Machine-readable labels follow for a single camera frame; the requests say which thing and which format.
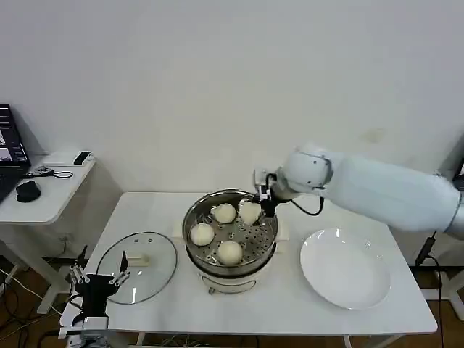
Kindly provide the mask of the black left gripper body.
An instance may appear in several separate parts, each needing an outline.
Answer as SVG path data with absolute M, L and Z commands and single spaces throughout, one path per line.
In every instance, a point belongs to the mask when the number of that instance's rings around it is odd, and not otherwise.
M 75 319 L 89 317 L 107 318 L 107 300 L 117 292 L 115 277 L 111 275 L 87 275 L 89 282 L 78 283 L 75 290 L 82 296 L 81 310 Z

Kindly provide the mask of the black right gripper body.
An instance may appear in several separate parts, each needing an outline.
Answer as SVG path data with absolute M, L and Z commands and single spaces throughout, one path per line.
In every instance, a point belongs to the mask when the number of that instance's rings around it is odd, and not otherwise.
M 262 213 L 267 218 L 274 218 L 276 215 L 276 207 L 279 205 L 279 200 L 276 198 L 260 198 L 259 204 Z

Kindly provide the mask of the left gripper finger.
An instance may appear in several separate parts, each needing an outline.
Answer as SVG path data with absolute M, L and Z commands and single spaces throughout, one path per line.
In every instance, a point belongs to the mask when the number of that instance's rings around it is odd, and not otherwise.
M 123 251 L 120 263 L 120 272 L 117 275 L 114 275 L 113 279 L 109 283 L 116 287 L 119 287 L 130 277 L 130 274 L 131 272 L 128 270 L 128 259 L 126 256 L 126 252 Z
M 74 263 L 70 267 L 70 278 L 74 283 L 82 284 L 89 283 L 90 278 L 84 272 L 84 267 L 86 266 L 86 251 L 88 246 L 85 245 L 81 253 L 75 259 Z

